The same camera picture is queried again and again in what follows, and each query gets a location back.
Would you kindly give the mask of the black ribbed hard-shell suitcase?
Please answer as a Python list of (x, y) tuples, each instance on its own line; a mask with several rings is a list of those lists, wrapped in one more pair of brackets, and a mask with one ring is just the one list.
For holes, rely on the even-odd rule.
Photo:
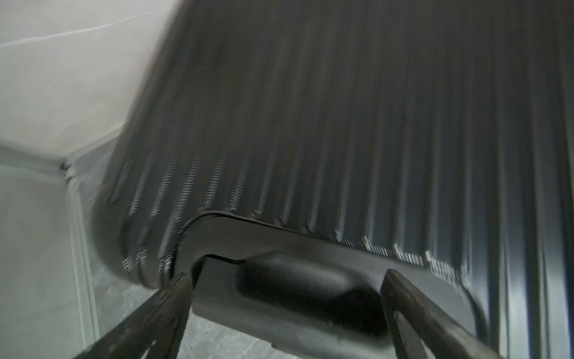
[(400, 272), (505, 358), (573, 356), (571, 1), (182, 1), (93, 241), (315, 357), (387, 346)]

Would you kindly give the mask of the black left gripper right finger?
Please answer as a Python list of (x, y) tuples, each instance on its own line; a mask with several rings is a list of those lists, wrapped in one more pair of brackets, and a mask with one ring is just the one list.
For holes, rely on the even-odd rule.
[(381, 286), (388, 329), (398, 358), (499, 358), (394, 269)]

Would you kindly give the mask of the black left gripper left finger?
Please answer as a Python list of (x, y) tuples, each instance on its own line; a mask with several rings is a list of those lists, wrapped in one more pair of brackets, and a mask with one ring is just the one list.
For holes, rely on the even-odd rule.
[(193, 283), (176, 275), (78, 358), (176, 358), (187, 325)]

